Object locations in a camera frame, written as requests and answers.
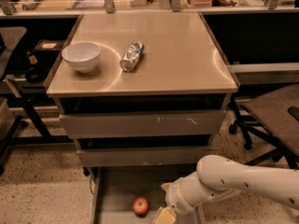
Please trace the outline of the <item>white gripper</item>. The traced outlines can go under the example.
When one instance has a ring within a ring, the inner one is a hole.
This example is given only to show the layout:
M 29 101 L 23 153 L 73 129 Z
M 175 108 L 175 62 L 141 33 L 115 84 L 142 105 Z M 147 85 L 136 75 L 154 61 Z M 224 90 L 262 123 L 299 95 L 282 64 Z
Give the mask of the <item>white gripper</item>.
M 158 209 L 153 224 L 174 224 L 176 213 L 187 215 L 199 204 L 200 185 L 194 177 L 186 176 L 171 183 L 163 183 L 161 188 L 165 191 L 165 202 L 169 207 Z

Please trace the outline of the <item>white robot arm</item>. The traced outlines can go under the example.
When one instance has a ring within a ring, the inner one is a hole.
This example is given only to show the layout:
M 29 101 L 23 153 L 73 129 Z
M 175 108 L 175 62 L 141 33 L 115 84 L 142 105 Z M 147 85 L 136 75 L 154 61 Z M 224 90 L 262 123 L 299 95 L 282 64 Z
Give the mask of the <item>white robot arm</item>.
M 299 209 L 299 171 L 250 166 L 222 156 L 207 155 L 196 170 L 162 184 L 166 207 L 158 209 L 150 224 L 175 224 L 180 216 L 199 212 L 203 203 L 228 199 L 246 190 L 274 202 Z

